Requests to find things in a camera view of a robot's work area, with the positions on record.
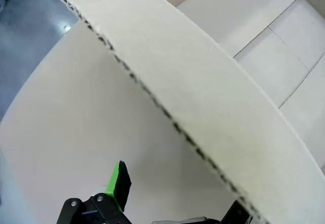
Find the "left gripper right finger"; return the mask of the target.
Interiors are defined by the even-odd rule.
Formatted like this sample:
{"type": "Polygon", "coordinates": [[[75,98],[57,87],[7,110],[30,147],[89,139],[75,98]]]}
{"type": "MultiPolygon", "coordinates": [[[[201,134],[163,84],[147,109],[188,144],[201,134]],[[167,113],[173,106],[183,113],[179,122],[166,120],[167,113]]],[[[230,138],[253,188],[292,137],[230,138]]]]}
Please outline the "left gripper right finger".
{"type": "Polygon", "coordinates": [[[253,219],[246,209],[236,200],[224,215],[221,224],[250,224],[253,219]]]}

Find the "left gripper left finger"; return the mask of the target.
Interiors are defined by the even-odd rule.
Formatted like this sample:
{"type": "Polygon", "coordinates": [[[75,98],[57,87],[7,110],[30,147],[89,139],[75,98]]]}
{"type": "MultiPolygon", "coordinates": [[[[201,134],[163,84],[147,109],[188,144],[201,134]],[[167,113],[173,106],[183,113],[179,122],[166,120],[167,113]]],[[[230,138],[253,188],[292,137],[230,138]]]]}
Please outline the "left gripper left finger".
{"type": "Polygon", "coordinates": [[[125,162],[117,162],[105,192],[91,196],[86,201],[67,199],[57,223],[130,223],[123,212],[131,185],[125,162]]]}

